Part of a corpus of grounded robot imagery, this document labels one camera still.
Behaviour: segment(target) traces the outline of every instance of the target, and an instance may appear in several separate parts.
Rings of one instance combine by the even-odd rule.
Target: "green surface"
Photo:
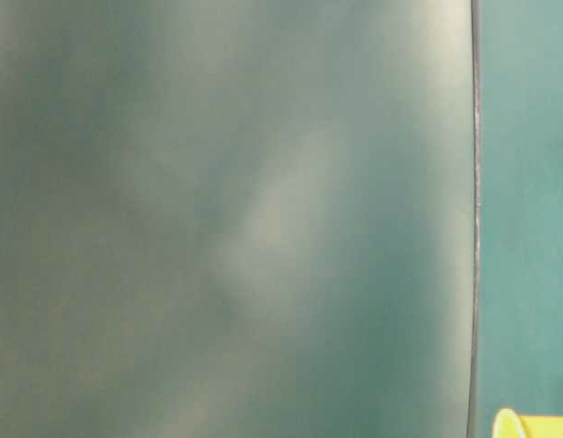
[[[563,414],[563,1],[482,7],[478,434]]]
[[[0,0],[0,438],[462,436],[469,2]]]

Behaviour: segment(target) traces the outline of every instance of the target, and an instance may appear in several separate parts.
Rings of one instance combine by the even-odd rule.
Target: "teal background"
[[[0,0],[0,438],[462,436],[470,35],[466,0]]]
[[[481,2],[477,436],[563,414],[563,1]]]

